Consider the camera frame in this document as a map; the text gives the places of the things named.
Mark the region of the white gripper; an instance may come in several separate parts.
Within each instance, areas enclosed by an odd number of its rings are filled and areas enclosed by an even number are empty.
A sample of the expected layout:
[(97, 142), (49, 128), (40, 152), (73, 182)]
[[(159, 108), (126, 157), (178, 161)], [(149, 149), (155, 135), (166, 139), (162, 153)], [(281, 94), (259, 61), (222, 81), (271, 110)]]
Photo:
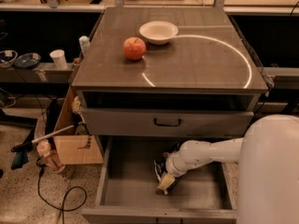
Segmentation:
[(167, 190), (175, 182), (175, 177), (185, 175), (191, 169), (191, 166), (180, 157), (178, 151), (164, 152), (163, 157), (166, 159), (167, 173), (163, 173), (158, 189)]

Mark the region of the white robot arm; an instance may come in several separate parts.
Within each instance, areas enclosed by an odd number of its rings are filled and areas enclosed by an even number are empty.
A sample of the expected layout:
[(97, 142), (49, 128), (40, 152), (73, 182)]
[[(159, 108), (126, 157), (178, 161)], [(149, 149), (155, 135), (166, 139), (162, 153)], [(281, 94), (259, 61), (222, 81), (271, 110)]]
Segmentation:
[(154, 163), (158, 189), (167, 193), (192, 169), (236, 162), (236, 224), (299, 224), (299, 118), (270, 115), (243, 137), (210, 143), (189, 140)]

